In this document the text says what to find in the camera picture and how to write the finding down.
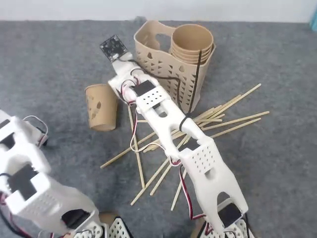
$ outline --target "gray carpet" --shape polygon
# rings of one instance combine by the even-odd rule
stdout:
[[[119,106],[116,130],[88,128],[84,89],[114,76],[99,43],[117,34],[134,51],[133,34],[142,23],[0,22],[0,107],[46,121],[51,138],[43,151],[52,176],[80,189],[101,211],[116,211],[134,237],[189,237],[195,223],[189,221],[183,194],[170,211],[177,169],[153,197],[149,190],[131,207],[140,190],[135,155],[99,168],[128,146],[126,108]],[[271,111],[260,122],[215,140],[249,204],[251,226],[263,238],[317,237],[317,34],[306,24],[201,24],[212,30],[217,48],[195,114],[258,83],[262,87],[230,108],[226,120]],[[149,132],[141,125],[138,135]],[[163,160],[159,150],[142,157],[146,179]],[[199,213],[191,186],[190,193]],[[18,222],[37,235],[32,224]],[[2,222],[0,237],[13,237]]]

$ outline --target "perforated basket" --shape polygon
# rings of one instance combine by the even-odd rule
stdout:
[[[173,55],[160,50],[156,35],[164,34],[171,37],[175,29],[158,21],[147,21],[134,35],[136,57],[138,63],[154,75],[179,78],[181,81],[179,88],[180,105],[184,112],[189,112],[189,110],[192,112],[200,99],[200,91],[215,50],[215,45],[212,45],[208,59],[200,65],[196,81],[197,65],[184,63]],[[170,94],[174,102],[177,103],[178,82],[159,78],[158,81]]]

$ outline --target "black wire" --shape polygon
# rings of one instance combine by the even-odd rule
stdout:
[[[0,208],[0,217],[3,220],[4,224],[10,229],[10,231],[12,231],[12,233],[16,234],[17,236],[23,237],[23,238],[29,238],[29,236],[17,231],[12,224],[8,221],[8,219],[5,217],[5,215],[3,214],[2,209]]]
[[[197,88],[197,83],[198,83],[198,75],[199,75],[199,69],[200,69],[201,60],[202,60],[202,51],[200,50],[199,51],[199,57],[198,57],[198,64],[197,64],[197,68],[196,68],[195,84],[194,84],[194,89],[193,89],[193,94],[192,94],[192,100],[190,101],[188,113],[190,113],[192,111],[192,106],[193,106],[193,103],[194,103],[194,98],[195,98],[195,94],[196,94],[196,88]]]
[[[122,62],[133,62],[133,63],[136,63],[136,64],[141,68],[141,70],[142,70],[144,73],[146,73],[146,74],[148,74],[148,75],[150,75],[150,76],[152,76],[152,77],[154,77],[154,78],[166,79],[166,80],[176,80],[176,81],[177,81],[176,101],[177,101],[178,107],[180,108],[180,110],[182,111],[182,113],[184,113],[184,111],[183,111],[183,109],[182,109],[182,105],[180,104],[179,88],[180,88],[181,80],[180,80],[179,78],[177,78],[177,77],[162,77],[162,76],[157,76],[157,75],[155,75],[155,74],[152,74],[151,72],[148,72],[146,69],[144,69],[144,68],[143,68],[136,60],[134,60],[134,59],[122,60],[122,59],[118,58],[118,60],[119,60],[119,61],[122,61]]]
[[[134,59],[129,59],[129,60],[122,60],[120,58],[118,58],[119,61],[121,62],[134,62],[136,63],[144,73],[154,77],[154,78],[158,78],[158,79],[166,79],[166,80],[176,80],[177,81],[177,89],[176,89],[176,101],[177,101],[177,105],[179,107],[179,109],[182,111],[183,114],[187,115],[190,113],[191,109],[192,109],[192,106],[193,106],[193,103],[194,103],[194,97],[195,97],[195,93],[196,93],[196,88],[197,88],[197,79],[198,79],[198,75],[199,75],[199,68],[200,68],[200,64],[201,64],[201,59],[202,59],[202,51],[199,52],[199,59],[198,59],[198,64],[197,64],[197,68],[196,68],[196,76],[195,76],[195,84],[194,84],[194,89],[193,89],[193,94],[192,94],[192,100],[190,102],[190,106],[189,106],[189,110],[187,113],[185,113],[182,109],[182,105],[180,103],[180,96],[179,96],[179,88],[180,88],[180,83],[181,83],[181,80],[177,77],[162,77],[162,76],[157,76],[155,74],[152,74],[151,72],[148,72],[146,69],[144,69],[136,60]]]
[[[1,173],[1,174],[0,174],[0,177],[1,177],[1,176],[7,176],[8,178],[11,177],[11,175],[8,174],[8,173]]]
[[[247,225],[247,237],[250,238],[250,233],[249,233],[249,219],[247,213],[245,214],[246,216],[246,225]]]

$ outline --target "wooden stick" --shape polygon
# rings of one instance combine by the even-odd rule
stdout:
[[[132,113],[131,113],[130,107],[128,107],[128,112],[129,112],[131,130],[132,130],[132,133],[133,133],[134,124],[133,124]],[[138,141],[137,141],[136,135],[134,135],[134,137],[133,137],[133,142],[134,142],[135,150],[138,151],[139,148],[138,148]],[[142,188],[145,188],[144,177],[143,177],[143,171],[142,171],[142,165],[141,165],[141,159],[140,159],[140,153],[139,153],[139,152],[135,152],[135,154],[136,154],[136,156],[137,156],[137,161],[138,161],[138,167],[139,167],[141,185],[142,185]]]
[[[146,183],[145,188],[142,188],[141,191],[138,193],[138,195],[135,196],[133,201],[131,202],[131,206],[134,205],[134,203],[142,196],[142,194],[145,192],[145,190],[151,185],[153,180],[158,176],[158,174],[162,171],[162,169],[165,167],[165,165],[168,163],[169,159],[166,159],[163,164],[159,167],[159,169],[153,174],[153,176],[150,178],[150,180]]]
[[[252,89],[250,89],[248,92],[246,92],[245,94],[243,94],[241,97],[237,98],[236,100],[232,101],[231,103],[229,103],[227,106],[223,107],[221,110],[219,110],[216,114],[214,114],[211,118],[216,117],[217,115],[219,115],[220,113],[224,112],[225,110],[227,110],[228,108],[230,108],[232,105],[236,104],[237,102],[239,102],[241,99],[245,98],[246,96],[248,96],[250,93],[252,93],[254,90],[256,90],[257,88],[259,88],[261,86],[261,84],[259,83],[257,86],[253,87]]]
[[[181,137],[181,136],[183,136],[183,135],[185,135],[185,133],[179,131],[179,132],[177,132],[177,133],[175,133],[175,134],[172,135],[172,140],[177,139],[177,138],[179,138],[179,137]],[[156,139],[156,140],[153,141],[152,143],[156,143],[156,144],[161,145],[159,139]],[[158,145],[151,145],[151,146],[149,146],[148,148],[146,148],[146,149],[143,151],[143,153],[146,153],[146,152],[148,152],[148,151],[150,151],[150,150],[156,150],[157,148],[159,148]]]
[[[111,160],[107,161],[106,163],[104,163],[103,165],[100,166],[101,169],[103,169],[104,167],[112,164],[114,161],[116,161],[117,159],[121,158],[121,156],[125,155],[126,153],[128,153],[131,150],[131,148],[127,148],[126,150],[122,151],[120,154],[114,156]]]
[[[177,149],[179,149],[179,147],[181,147],[185,141],[186,137],[184,137],[181,142],[178,143],[177,145]],[[172,165],[169,164],[167,166],[167,168],[165,169],[164,173],[161,175],[161,177],[159,178],[158,182],[155,184],[154,188],[152,189],[152,191],[150,192],[150,195],[153,196],[153,194],[155,193],[155,191],[157,190],[157,188],[159,187],[160,183],[163,181],[163,179],[165,178],[165,176],[167,175],[168,171],[170,170],[170,168],[172,168]]]
[[[187,174],[187,171],[184,170],[183,172],[183,178],[185,179],[186,177],[186,174]],[[173,203],[172,203],[172,207],[170,208],[171,211],[174,210],[174,207],[176,205],[176,202],[177,202],[177,199],[178,199],[178,196],[179,196],[179,193],[180,193],[180,189],[182,188],[182,182],[179,182],[179,185],[178,185],[178,188],[176,190],[176,194],[175,194],[175,197],[174,197],[174,200],[173,200]]]
[[[152,189],[152,191],[150,192],[150,195],[153,196],[153,194],[155,193],[155,191],[157,190],[157,188],[159,187],[159,185],[161,184],[161,182],[163,181],[163,179],[165,178],[165,176],[167,175],[167,173],[169,172],[170,168],[172,168],[172,165],[169,164],[167,166],[167,168],[165,169],[164,173],[161,175],[161,177],[159,178],[158,182],[155,184],[154,188]]]
[[[241,94],[239,94],[238,96],[234,97],[233,99],[231,99],[230,101],[226,102],[223,106],[219,105],[218,107],[215,108],[215,110],[213,112],[211,112],[210,114],[208,114],[207,119],[211,119],[213,115],[215,115],[216,113],[218,113],[220,110],[222,110],[224,107],[226,107],[227,105],[229,105],[230,103],[234,102],[235,100],[237,100],[239,97],[241,97]],[[200,126],[204,126],[209,124],[209,122],[204,122],[202,123]]]
[[[200,123],[200,122],[221,122],[222,119],[200,119],[200,120],[197,120],[197,123]]]
[[[208,113],[214,112],[215,110],[216,110],[216,109],[214,109],[214,108],[211,108],[211,109],[207,110],[206,112],[204,112],[204,113],[200,114],[198,117],[196,117],[196,118],[194,119],[194,121],[197,120],[197,119],[203,118],[203,115],[207,115]],[[173,134],[175,134],[176,132],[178,132],[178,130],[172,131],[171,134],[173,135]],[[155,132],[152,132],[151,134],[147,135],[147,136],[144,137],[143,139],[139,140],[139,141],[138,141],[138,145],[141,144],[142,142],[144,142],[144,141],[150,139],[150,138],[151,138],[152,136],[154,136],[155,134],[156,134]],[[125,149],[124,151],[122,151],[121,153],[119,153],[118,155],[116,155],[115,157],[113,157],[112,159],[110,159],[109,161],[107,161],[106,163],[104,163],[103,165],[101,165],[100,168],[103,169],[104,167],[106,167],[106,166],[112,164],[113,162],[115,162],[116,160],[118,160],[119,158],[121,158],[123,155],[125,155],[126,153],[128,153],[130,150],[131,150],[131,148],[128,147],[127,149]]]
[[[262,113],[258,113],[258,114],[254,114],[254,115],[251,115],[251,116],[248,116],[248,117],[244,117],[244,118],[240,118],[240,119],[236,119],[236,120],[227,121],[227,122],[220,123],[220,124],[217,124],[217,125],[212,125],[212,126],[208,126],[208,127],[203,127],[203,128],[201,128],[201,129],[202,129],[202,130],[210,130],[210,129],[213,129],[213,128],[217,128],[217,127],[221,127],[221,126],[225,126],[225,125],[230,125],[230,124],[237,123],[237,122],[241,122],[241,121],[244,121],[244,120],[249,120],[249,119],[252,119],[252,118],[257,118],[257,117],[260,117],[260,116],[263,116],[263,115],[266,115],[266,114],[269,114],[269,111],[262,112]]]
[[[244,126],[246,126],[246,125],[255,123],[255,122],[259,121],[259,120],[261,120],[261,118],[248,121],[248,122],[246,122],[246,123],[243,123],[243,124],[241,124],[241,125],[235,126],[235,127],[230,128],[230,129],[228,129],[228,130],[224,130],[224,131],[222,131],[222,132],[220,132],[220,133],[218,133],[218,134],[215,134],[215,135],[213,135],[213,136],[211,136],[211,137],[212,137],[212,138],[216,138],[216,137],[218,137],[218,136],[221,136],[221,135],[224,135],[224,134],[226,134],[226,133],[229,133],[229,132],[231,132],[231,131],[233,131],[233,130],[237,130],[237,129],[242,128],[242,127],[244,127]],[[186,171],[183,172],[183,178],[185,178],[185,176],[186,176]],[[179,185],[178,185],[178,188],[177,188],[177,191],[176,191],[176,194],[175,194],[173,203],[172,203],[172,207],[171,207],[171,209],[170,209],[171,211],[174,210],[174,207],[175,207],[175,205],[176,205],[176,202],[177,202],[177,199],[178,199],[178,196],[179,196],[179,193],[180,193],[181,186],[182,186],[182,184],[181,184],[181,182],[180,182]]]
[[[242,128],[242,127],[244,127],[244,126],[246,126],[246,125],[250,125],[250,124],[252,124],[252,123],[255,123],[255,122],[259,121],[259,120],[261,120],[261,118],[258,118],[258,119],[254,119],[254,120],[245,122],[245,123],[243,123],[243,124],[240,124],[240,125],[237,125],[237,126],[235,126],[235,127],[232,127],[232,128],[230,128],[230,129],[228,129],[228,130],[224,130],[224,131],[219,132],[219,133],[217,133],[217,134],[215,134],[215,135],[212,135],[211,138],[216,138],[216,137],[218,137],[218,136],[224,135],[224,134],[226,134],[226,133],[228,133],[228,132],[231,132],[231,131],[233,131],[233,130],[236,130],[236,129]]]

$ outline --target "robotic arm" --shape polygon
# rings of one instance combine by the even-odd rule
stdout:
[[[101,44],[117,74],[108,83],[125,103],[135,103],[141,114],[158,135],[166,156],[173,163],[180,161],[189,174],[205,220],[222,234],[247,211],[248,205],[238,182],[222,160],[214,140],[206,136],[191,118],[186,117],[159,82],[144,73],[117,36]],[[179,151],[173,144],[171,131],[180,129],[196,140],[196,148]],[[217,203],[225,192],[229,198]]]
[[[107,237],[108,225],[100,222],[93,202],[48,175],[51,167],[39,148],[44,136],[28,121],[0,110],[0,191],[7,195],[9,210],[42,230],[76,238]]]

